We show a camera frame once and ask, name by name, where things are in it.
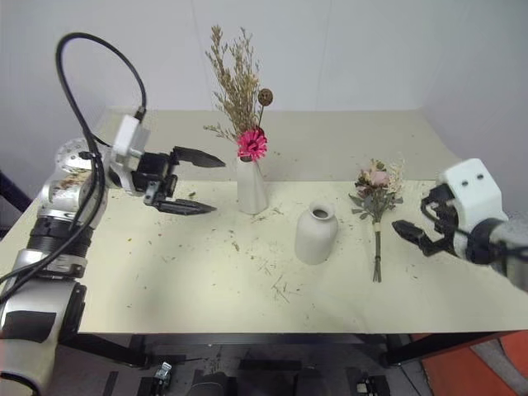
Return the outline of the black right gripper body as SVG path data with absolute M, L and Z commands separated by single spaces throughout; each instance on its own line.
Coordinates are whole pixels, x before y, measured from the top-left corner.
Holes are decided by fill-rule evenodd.
M 441 239 L 433 242 L 436 247 L 435 254 L 448 252 L 453 256 L 467 257 L 466 248 L 469 233 L 459 228 L 459 217 L 455 207 L 450 205 L 449 201 L 447 205 L 452 210 L 451 215 L 441 222 L 433 222 L 435 231 L 442 235 Z

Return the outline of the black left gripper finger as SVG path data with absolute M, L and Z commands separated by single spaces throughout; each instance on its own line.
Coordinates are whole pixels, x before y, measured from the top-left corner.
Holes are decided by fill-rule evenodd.
M 203 215 L 216 211 L 214 206 L 183 199 L 174 201 L 161 200 L 156 202 L 154 207 L 162 213 L 171 215 Z
M 216 168 L 216 167 L 225 167 L 226 164 L 221 159 L 215 157 L 214 155 L 205 153 L 198 149 L 194 148 L 183 148 L 175 146 L 171 153 L 170 159 L 174 165 L 179 165 L 180 162 L 191 163 L 196 167 L 203 168 Z

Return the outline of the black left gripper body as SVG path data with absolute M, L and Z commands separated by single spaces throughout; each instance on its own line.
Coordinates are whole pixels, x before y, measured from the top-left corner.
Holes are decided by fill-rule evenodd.
M 145 153 L 131 173 L 135 191 L 143 194 L 148 203 L 172 198 L 177 184 L 174 168 L 178 164 L 173 153 Z

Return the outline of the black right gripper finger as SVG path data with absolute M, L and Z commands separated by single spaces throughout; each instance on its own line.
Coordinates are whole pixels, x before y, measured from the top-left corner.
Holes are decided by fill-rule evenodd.
M 452 199 L 452 193 L 447 185 L 432 188 L 421 201 L 421 212 L 432 222 L 441 222 L 451 215 L 452 210 L 447 202 Z
M 413 245 L 416 245 L 424 256 L 429 257 L 436 253 L 436 247 L 423 229 L 406 220 L 397 220 L 392 223 L 398 236 Z

